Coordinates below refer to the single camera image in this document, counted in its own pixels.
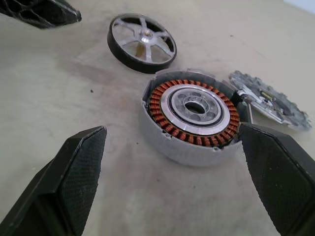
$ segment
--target gray floor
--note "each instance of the gray floor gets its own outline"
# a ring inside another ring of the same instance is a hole
[[[217,167],[168,161],[139,133],[142,92],[152,77],[123,66],[106,35],[119,13],[137,12],[173,34],[172,67],[226,79],[261,77],[314,120],[315,16],[281,0],[70,0],[83,21],[38,30],[0,16],[0,220],[65,139],[106,125],[99,187],[84,235],[276,236],[242,153]],[[289,131],[315,156],[315,131]]]

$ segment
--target copper coil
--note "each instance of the copper coil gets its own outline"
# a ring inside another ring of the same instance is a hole
[[[219,134],[214,134],[211,136],[195,135],[185,132],[180,128],[171,124],[168,119],[164,116],[161,107],[160,99],[163,93],[170,87],[180,84],[192,84],[207,88],[217,94],[223,102],[227,105],[230,112],[230,123],[225,130]],[[222,147],[229,144],[229,142],[235,137],[239,126],[239,114],[233,105],[233,103],[220,92],[217,88],[207,85],[206,83],[201,83],[200,81],[193,80],[172,80],[161,84],[159,87],[155,88],[151,94],[149,101],[149,110],[154,118],[154,120],[164,129],[165,132],[169,133],[173,137],[179,138],[190,144],[206,146],[206,147]]]

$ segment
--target white wall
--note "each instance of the white wall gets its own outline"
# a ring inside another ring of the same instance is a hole
[[[284,2],[315,14],[315,0],[284,0]]]

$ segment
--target center hole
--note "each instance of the center hole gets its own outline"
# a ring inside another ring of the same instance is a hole
[[[206,112],[205,109],[201,105],[195,102],[188,102],[185,104],[185,107],[191,112],[196,113],[196,114],[204,114]]]

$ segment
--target copper winding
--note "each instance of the copper winding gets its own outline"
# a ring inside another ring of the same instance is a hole
[[[214,134],[210,136],[203,136],[203,135],[196,135],[185,132],[180,128],[171,124],[171,122],[164,116],[161,107],[160,107],[160,100],[163,93],[170,87],[179,85],[179,84],[192,84],[207,88],[217,94],[222,101],[227,105],[230,111],[230,123],[225,130],[223,130],[219,134]],[[193,81],[193,80],[172,80],[165,82],[155,88],[151,94],[149,100],[149,110],[151,116],[155,120],[160,127],[165,130],[165,132],[169,133],[170,135],[179,138],[182,141],[200,145],[200,146],[207,146],[207,147],[222,147],[224,145],[229,144],[229,142],[235,137],[237,134],[238,126],[240,123],[239,114],[233,105],[233,103],[226,97],[222,92],[220,92],[217,88],[214,88],[206,83],[202,83],[200,81]]]

